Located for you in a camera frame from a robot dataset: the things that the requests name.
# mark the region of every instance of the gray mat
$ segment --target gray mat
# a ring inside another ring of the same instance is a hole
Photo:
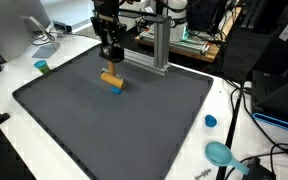
[[[15,99],[90,178],[164,179],[213,80],[177,68],[161,77],[122,62],[128,89],[116,95],[100,79],[107,62],[98,52],[21,87]]]

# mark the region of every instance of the monitor stand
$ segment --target monitor stand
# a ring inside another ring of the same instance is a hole
[[[32,56],[32,58],[49,58],[51,57],[60,47],[60,43],[58,41],[53,40],[50,34],[46,31],[46,29],[34,18],[28,18],[33,24],[35,24],[42,33],[47,37],[51,44],[44,45],[37,50],[37,52]]]

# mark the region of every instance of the white tabletop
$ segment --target white tabletop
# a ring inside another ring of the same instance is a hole
[[[59,41],[60,49],[47,59],[51,69],[99,43],[79,36],[67,36]],[[9,113],[11,118],[1,124],[0,128],[37,179],[89,179],[12,96],[16,89],[41,75],[33,66],[38,59],[31,58],[36,50],[37,47],[31,46],[22,56],[3,65],[0,73],[0,112]],[[167,180],[192,180],[208,168],[212,172],[205,179],[216,177],[218,168],[207,161],[204,148],[210,141],[224,143],[226,140],[232,118],[229,101],[232,88],[222,79],[213,78],[213,86],[167,175]],[[214,128],[206,127],[204,118],[207,114],[217,118],[218,124]]]
[[[239,115],[236,124],[236,130],[234,134],[232,152],[237,160],[242,160],[250,156],[269,153],[272,148],[267,138],[256,127],[251,117],[247,114],[244,105],[244,101],[241,102]],[[251,96],[246,95],[247,108],[251,110]],[[276,126],[257,121],[264,131],[276,142],[276,143],[288,143],[288,131],[278,128]],[[269,156],[262,157],[261,164],[271,171]],[[288,155],[274,155],[274,170],[277,179],[288,180]],[[242,174],[236,170],[232,173],[229,179],[240,180]]]

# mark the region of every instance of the mat border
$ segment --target mat border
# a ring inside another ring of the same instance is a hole
[[[58,72],[60,69],[66,67],[67,65],[72,64],[74,61],[79,60],[79,58],[80,58],[81,56],[87,55],[90,51],[93,51],[94,49],[98,48],[100,45],[101,45],[101,44],[98,44],[98,45],[93,46],[92,48],[90,48],[90,49],[86,50],[85,52],[79,54],[78,56],[74,57],[73,59],[71,59],[71,60],[63,63],[62,65],[60,65],[60,66],[58,66],[58,67],[56,67],[56,68],[54,68],[54,69],[52,69],[49,73],[44,74],[44,75],[42,75],[42,76],[39,76],[39,77],[37,77],[36,79],[34,79],[34,80],[28,82],[27,84],[21,86],[20,88],[18,88],[17,90],[15,90],[15,91],[12,93],[13,98],[14,98],[14,99],[25,109],[25,111],[27,111],[27,112],[33,117],[33,119],[53,138],[53,140],[54,140],[59,146],[61,146],[61,148],[67,153],[67,155],[69,155],[69,156],[72,158],[72,160],[82,169],[82,171],[83,171],[90,179],[92,179],[92,180],[99,180],[99,179],[98,179],[98,178],[96,177],[96,175],[83,163],[83,161],[82,161],[81,159],[79,159],[78,156],[77,156],[76,154],[74,154],[74,153],[70,150],[70,148],[67,147],[67,146],[63,143],[63,141],[62,141],[60,138],[58,138],[51,129],[49,129],[49,128],[47,127],[47,125],[46,125],[41,119],[39,119],[32,111],[30,111],[30,109],[29,109],[25,104],[23,104],[23,103],[19,100],[18,94],[19,94],[20,92],[22,92],[23,90],[25,90],[26,88],[31,87],[32,84],[34,84],[34,83],[36,83],[36,82],[38,82],[38,81],[40,81],[40,80],[43,80],[43,79],[47,78],[47,77],[50,76],[51,74]],[[181,141],[180,144],[177,144],[177,145],[176,145],[176,151],[175,151],[174,156],[171,157],[171,160],[168,160],[168,163],[167,163],[167,164],[165,165],[165,167],[163,168],[163,170],[162,170],[162,172],[161,172],[161,175],[160,175],[160,177],[159,177],[160,180],[165,179],[166,176],[167,176],[167,174],[168,174],[168,172],[169,172],[169,170],[171,169],[171,167],[172,167],[172,165],[173,165],[173,163],[174,163],[174,161],[175,161],[175,159],[176,159],[176,157],[177,157],[177,155],[178,155],[178,153],[179,153],[179,151],[180,151],[180,149],[181,149],[181,147],[182,147],[182,145],[183,145],[183,143],[184,143],[184,141],[185,141],[185,139],[186,139],[186,137],[187,137],[187,134],[189,133],[189,131],[190,131],[190,129],[191,129],[191,127],[192,127],[192,125],[193,125],[193,123],[194,123],[197,115],[198,115],[198,112],[200,111],[200,109],[201,109],[201,107],[202,107],[202,105],[203,105],[206,97],[207,97],[208,94],[209,94],[210,89],[211,89],[212,86],[213,86],[213,82],[214,82],[214,79],[213,79],[212,77],[210,77],[210,76],[205,76],[205,75],[198,74],[198,73],[195,73],[195,72],[187,71],[187,70],[185,70],[185,69],[181,69],[181,68],[178,68],[178,67],[174,67],[174,68],[183,70],[183,71],[185,71],[185,73],[196,74],[196,75],[199,75],[199,76],[202,77],[202,78],[205,78],[204,80],[206,80],[206,81],[208,82],[208,85],[209,85],[209,86],[208,86],[208,90],[206,91],[206,95],[201,97],[200,108],[197,109],[195,112],[192,112],[192,120],[191,120],[191,122],[190,122],[190,124],[189,124],[189,127],[188,127],[188,128],[184,128],[184,134],[183,134],[183,137],[181,138],[182,141]]]

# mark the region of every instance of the blue cap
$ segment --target blue cap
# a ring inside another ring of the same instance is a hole
[[[207,127],[214,127],[217,124],[217,120],[212,115],[205,116],[205,124]]]
[[[119,88],[117,88],[117,87],[115,87],[115,86],[113,86],[113,87],[111,88],[111,90],[112,90],[112,92],[113,92],[114,94],[122,94],[122,90],[120,90]]]
[[[45,60],[37,61],[37,62],[34,64],[34,66],[35,66],[36,68],[41,68],[41,67],[43,67],[43,66],[45,66],[45,65],[46,65],[46,61],[45,61]]]

